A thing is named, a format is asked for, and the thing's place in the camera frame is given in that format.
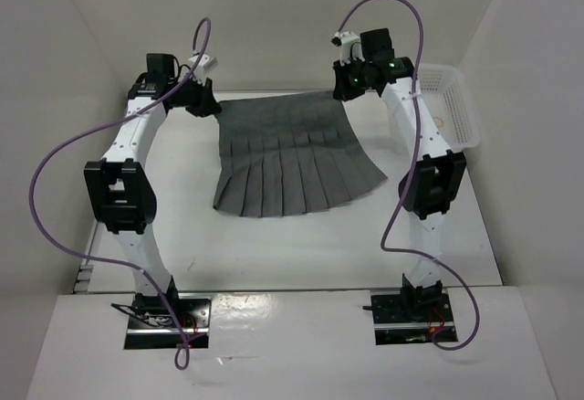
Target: pleated gray fabric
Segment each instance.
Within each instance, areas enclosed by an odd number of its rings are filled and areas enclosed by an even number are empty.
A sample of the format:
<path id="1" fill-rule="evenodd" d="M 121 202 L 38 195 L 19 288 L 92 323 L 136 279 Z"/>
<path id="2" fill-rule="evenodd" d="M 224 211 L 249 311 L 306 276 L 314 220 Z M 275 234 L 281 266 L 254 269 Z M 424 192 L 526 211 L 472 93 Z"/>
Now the pleated gray fabric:
<path id="1" fill-rule="evenodd" d="M 331 91 L 229 100 L 221 107 L 219 211 L 252 217 L 323 211 L 387 179 Z"/>

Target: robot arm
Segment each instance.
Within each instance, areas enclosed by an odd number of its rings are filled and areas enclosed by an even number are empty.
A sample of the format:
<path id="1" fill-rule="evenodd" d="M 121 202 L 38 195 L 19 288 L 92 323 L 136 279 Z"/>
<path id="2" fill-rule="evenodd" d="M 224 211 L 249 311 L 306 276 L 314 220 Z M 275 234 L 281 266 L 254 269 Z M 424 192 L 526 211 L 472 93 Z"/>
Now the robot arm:
<path id="1" fill-rule="evenodd" d="M 399 126 L 408 151 L 413 155 L 416 118 L 411 93 L 412 62 L 394 56 L 388 29 L 372 30 L 360 37 L 351 32 L 337 33 L 332 42 L 341 47 L 340 59 L 333 65 L 336 75 L 333 97 L 353 100 L 365 90 L 375 89 L 388 106 L 392 121 Z M 466 160 L 462 153 L 452 152 L 420 92 L 416 99 L 422 125 L 420 151 L 404 208 L 410 216 L 411 248 L 439 257 L 442 224 L 456 198 Z M 406 176 L 400 182 L 400 195 Z M 403 282 L 403 290 L 410 295 L 408 300 L 412 305 L 431 305 L 442 293 L 440 270 L 435 263 L 423 258 L 403 275 Z"/>
<path id="2" fill-rule="evenodd" d="M 196 56 L 190 59 L 191 62 L 195 60 Z M 101 160 L 88 162 L 84 170 L 96 219 L 113 233 L 126 259 L 142 266 L 161 289 L 166 289 L 171 304 L 177 301 L 178 293 L 170 272 L 162 263 L 152 231 L 156 195 L 144 172 L 144 164 L 156 132 L 171 109 L 185 107 L 198 117 L 221 112 L 214 100 L 213 83 L 207 77 L 215 66 L 214 58 L 203 55 L 191 81 L 164 103 L 123 123 Z M 126 117 L 159 99 L 178 83 L 172 55 L 149 54 L 147 70 L 129 91 Z M 139 271 L 134 270 L 133 275 L 138 308 L 142 311 L 160 309 L 162 305 L 156 289 Z"/>

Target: white basket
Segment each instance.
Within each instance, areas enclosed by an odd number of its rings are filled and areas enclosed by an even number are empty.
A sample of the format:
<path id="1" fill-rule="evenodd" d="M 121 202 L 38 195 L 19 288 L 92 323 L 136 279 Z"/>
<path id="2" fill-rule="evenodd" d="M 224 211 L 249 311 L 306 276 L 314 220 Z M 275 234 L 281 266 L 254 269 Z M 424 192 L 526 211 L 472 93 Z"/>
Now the white basket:
<path id="1" fill-rule="evenodd" d="M 423 99 L 438 130 L 453 152 L 475 147 L 481 141 L 475 106 L 464 84 L 462 73 L 446 65 L 420 64 L 418 71 Z M 401 134 L 391 124 L 391 135 L 399 145 Z"/>

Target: white floor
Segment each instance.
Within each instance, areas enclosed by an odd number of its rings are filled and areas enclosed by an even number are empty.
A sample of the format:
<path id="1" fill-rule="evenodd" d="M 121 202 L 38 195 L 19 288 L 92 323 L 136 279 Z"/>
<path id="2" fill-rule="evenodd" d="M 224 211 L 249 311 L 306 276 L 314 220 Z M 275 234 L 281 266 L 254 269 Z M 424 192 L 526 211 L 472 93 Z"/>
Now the white floor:
<path id="1" fill-rule="evenodd" d="M 227 93 L 219 99 L 275 94 Z M 391 151 L 387 108 L 375 94 L 346 104 L 346 109 L 363 148 L 389 180 L 371 195 L 325 213 L 265 219 L 225 216 L 212 209 L 220 173 L 217 122 L 171 112 L 151 148 L 146 172 L 158 197 L 154 233 L 180 290 L 400 287 L 402 272 L 415 258 L 383 253 L 379 243 L 409 158 Z M 405 213 L 390 244 L 409 244 Z M 467 174 L 447 215 L 442 248 L 443 260 L 469 284 L 501 284 Z M 122 258 L 117 242 L 102 228 L 91 254 Z M 459 285 L 449 275 L 443 282 Z M 125 268 L 95 265 L 90 292 L 133 289 Z"/>
<path id="2" fill-rule="evenodd" d="M 63 296 L 28 400 L 555 399 L 517 289 L 474 292 L 481 330 L 457 353 L 375 346 L 364 290 L 217 295 L 210 348 L 184 372 L 173 350 L 122 350 L 126 317 L 109 305 L 131 295 Z M 472 306 L 462 289 L 450 295 L 463 338 Z"/>

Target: purple cable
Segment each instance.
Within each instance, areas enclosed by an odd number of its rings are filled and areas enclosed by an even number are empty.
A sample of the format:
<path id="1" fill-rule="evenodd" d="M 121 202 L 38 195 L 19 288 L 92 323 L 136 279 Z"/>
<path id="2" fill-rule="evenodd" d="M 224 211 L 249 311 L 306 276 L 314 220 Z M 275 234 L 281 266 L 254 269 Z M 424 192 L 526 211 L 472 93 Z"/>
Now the purple cable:
<path id="1" fill-rule="evenodd" d="M 53 156 L 55 156 L 58 152 L 65 149 L 70 144 L 72 144 L 78 140 L 81 140 L 82 138 L 85 138 L 93 133 L 104 131 L 104 130 L 112 128 L 114 126 L 119 126 L 127 121 L 134 120 L 135 118 L 142 115 L 144 112 L 149 111 L 152 108 L 154 108 L 156 105 L 158 105 L 159 103 L 164 102 L 165 100 L 170 98 L 172 96 L 172 94 L 174 94 L 176 91 L 178 91 L 180 89 L 180 87 L 193 76 L 194 71 L 196 70 L 197 66 L 201 62 L 201 59 L 203 58 L 203 54 L 204 54 L 205 50 L 207 49 L 207 44 L 209 43 L 209 37 L 211 36 L 211 20 L 208 17 L 205 17 L 201 21 L 199 21 L 197 28 L 194 30 L 193 49 L 194 49 L 194 46 L 196 46 L 197 38 L 199 36 L 199 31 L 201 30 L 201 27 L 203 26 L 204 23 L 207 24 L 207 31 L 206 31 L 205 36 L 204 36 L 203 46 L 201 47 L 201 51 L 200 51 L 199 55 L 197 56 L 197 59 L 194 61 L 193 66 L 191 67 L 189 72 L 184 76 L 184 78 L 181 79 L 181 81 L 178 82 L 178 84 L 173 89 L 168 91 L 166 94 L 164 94 L 158 100 L 153 101 L 148 106 L 145 106 L 141 110 L 137 111 L 135 114 L 129 115 L 129 116 L 124 117 L 123 119 L 120 119 L 120 120 L 116 120 L 116 121 L 112 121 L 112 122 L 109 122 L 106 124 L 102 124 L 101 126 L 97 126 L 93 129 L 82 132 L 82 133 L 80 133 L 72 138 L 69 138 L 65 142 L 62 142 L 55 149 L 50 151 L 47 154 L 47 156 L 45 156 L 45 158 L 43 158 L 43 160 L 40 162 L 37 169 L 35 170 L 33 177 L 32 177 L 32 180 L 30 181 L 30 186 L 28 187 L 28 206 L 30 208 L 30 213 L 35 221 L 36 227 L 41 232 L 41 234 L 54 247 L 57 247 L 58 249 L 62 250 L 63 252 L 66 252 L 67 254 L 69 254 L 73 257 L 83 258 L 86 260 L 100 261 L 102 263 L 111 263 L 113 265 L 120 265 L 120 266 L 125 266 L 127 268 L 132 268 L 132 269 L 138 270 L 152 284 L 152 286 L 158 292 L 158 294 L 161 298 L 161 301 L 164 304 L 164 307 L 169 312 L 169 315 L 171 316 L 172 322 L 174 323 L 177 330 L 179 331 L 179 334 L 181 335 L 182 343 L 181 343 L 179 349 L 177 350 L 176 354 L 174 355 L 174 365 L 179 370 L 185 370 L 189 366 L 189 362 L 191 361 L 191 353 L 190 353 L 189 343 L 193 339 L 195 339 L 196 337 L 201 336 L 203 333 L 198 334 L 198 335 L 194 335 L 191 337 L 187 336 L 186 332 L 183 330 L 183 327 L 179 323 L 179 320 L 176 316 L 176 313 L 174 313 L 174 310 L 172 309 L 170 302 L 167 300 L 166 295 L 164 295 L 164 291 L 161 289 L 161 287 L 158 285 L 158 283 L 156 283 L 156 281 L 154 281 L 154 279 L 148 273 L 148 271 L 144 270 L 141 266 L 138 266 L 134 263 L 130 263 L 128 261 L 116 260 L 113 258 L 86 256 L 82 252 L 78 252 L 75 249 L 71 249 L 69 247 L 62 245 L 53 236 L 51 236 L 48 233 L 45 226 L 43 225 L 43 223 L 41 222 L 40 217 L 39 217 L 38 212 L 37 212 L 37 206 L 35 205 L 35 187 L 37 186 L 38 176 L 41 174 L 41 172 L 43 171 L 43 169 L 45 168 L 47 163 L 51 160 L 51 158 L 53 158 Z M 185 350 L 185 352 L 186 352 L 184 364 L 179 363 L 179 356 L 180 356 L 182 350 Z"/>
<path id="2" fill-rule="evenodd" d="M 343 22 L 340 23 L 338 31 L 341 32 L 343 30 L 343 28 L 345 27 L 345 25 L 347 24 L 347 21 L 349 21 L 349 18 L 351 18 L 351 16 L 357 11 L 357 9 L 359 9 L 362 5 L 364 5 L 365 3 L 368 3 L 369 1 L 373 1 L 373 0 L 361 0 L 357 4 L 355 4 L 353 6 L 353 8 L 350 9 L 347 16 L 345 16 L 345 19 L 343 19 Z M 458 281 L 460 281 L 460 283 L 463 285 L 463 288 L 464 288 L 464 290 L 466 290 L 466 293 L 468 293 L 468 296 L 471 299 L 471 302 L 473 303 L 473 307 L 474 307 L 475 322 L 474 322 L 473 331 L 471 332 L 470 336 L 466 339 L 466 341 L 459 343 L 458 345 L 455 345 L 454 347 L 446 347 L 446 346 L 441 345 L 440 343 L 438 343 L 436 341 L 436 335 L 438 333 L 440 333 L 441 331 L 438 331 L 431 336 L 433 344 L 436 345 L 441 350 L 456 351 L 456 350 L 460 350 L 460 349 L 464 348 L 466 345 L 468 345 L 469 343 L 471 343 L 473 341 L 473 339 L 475 338 L 476 334 L 478 333 L 478 329 L 481 325 L 481 314 L 478 310 L 478 304 L 476 303 L 476 298 L 475 298 L 475 295 L 473 294 L 473 292 L 471 291 L 471 288 L 468 286 L 468 284 L 466 284 L 466 281 L 464 281 L 464 279 L 460 276 L 460 274 L 458 274 L 458 272 L 456 272 L 454 269 L 452 269 L 451 267 L 449 267 L 448 265 L 443 263 L 438 258 L 436 258 L 428 253 L 418 251 L 416 249 L 407 249 L 407 248 L 403 248 L 403 247 L 386 247 L 385 246 L 385 244 L 387 242 L 387 237 L 390 234 L 390 231 L 393 228 L 393 225 L 395 224 L 396 219 L 398 218 L 398 214 L 402 210 L 405 198 L 408 195 L 408 192 L 410 191 L 410 187 L 412 186 L 413 174 L 415 172 L 416 163 L 418 161 L 418 153 L 420 152 L 420 139 L 422 138 L 421 137 L 422 123 L 420 120 L 420 106 L 418 105 L 418 99 L 415 96 L 415 94 L 416 94 L 416 81 L 418 79 L 418 69 L 420 67 L 420 60 L 422 59 L 422 49 L 423 49 L 422 18 L 420 17 L 420 14 L 415 9 L 415 7 L 412 5 L 412 3 L 410 3 L 409 1 L 407 1 L 407 0 L 393 0 L 393 1 L 399 1 L 400 3 L 406 5 L 412 11 L 413 15 L 416 18 L 416 22 L 418 23 L 418 30 L 420 31 L 420 39 L 418 42 L 418 53 L 416 54 L 416 60 L 415 60 L 414 66 L 413 66 L 413 77 L 412 77 L 412 101 L 413 101 L 413 109 L 414 109 L 415 115 L 416 115 L 416 139 L 415 139 L 415 142 L 413 145 L 412 163 L 410 164 L 410 169 L 408 171 L 408 176 L 407 176 L 406 181 L 405 181 L 405 186 L 403 187 L 403 191 L 401 192 L 400 200 L 398 201 L 398 204 L 395 206 L 395 209 L 393 210 L 393 213 L 391 214 L 390 222 L 388 223 L 387 227 L 385 228 L 385 231 L 383 232 L 383 236 L 381 237 L 381 249 L 385 252 L 403 252 L 406 254 L 415 254 L 417 256 L 431 260 L 434 263 L 436 263 L 438 266 L 446 269 L 448 272 L 453 274 L 454 277 L 456 279 L 458 279 Z"/>

